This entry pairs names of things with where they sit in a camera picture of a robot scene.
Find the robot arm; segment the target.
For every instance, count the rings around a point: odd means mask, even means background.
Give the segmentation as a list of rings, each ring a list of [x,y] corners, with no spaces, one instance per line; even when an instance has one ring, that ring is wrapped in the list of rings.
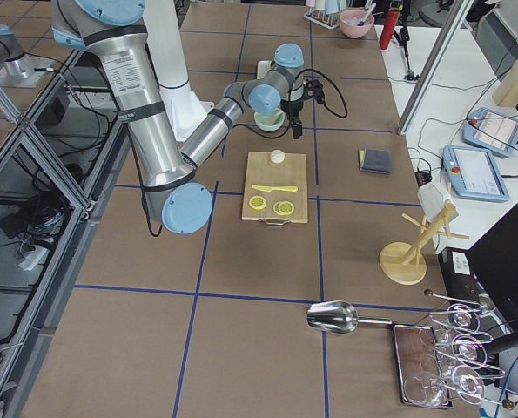
[[[303,91],[303,53],[282,44],[262,78],[235,82],[178,145],[170,118],[200,107],[188,84],[178,18],[172,1],[55,1],[55,40],[96,55],[143,163],[146,215],[174,233],[194,233],[209,219],[212,197],[194,181],[246,109],[272,114]]]
[[[34,64],[27,57],[17,41],[14,32],[6,24],[0,24],[0,69],[4,68],[9,77],[20,82],[34,73]]]

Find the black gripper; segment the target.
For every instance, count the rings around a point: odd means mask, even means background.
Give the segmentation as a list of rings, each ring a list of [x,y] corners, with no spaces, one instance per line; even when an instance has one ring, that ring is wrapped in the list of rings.
[[[282,99],[280,101],[280,109],[286,114],[287,120],[291,124],[293,138],[301,138],[303,135],[303,126],[299,114],[303,109],[303,101],[301,99]]]

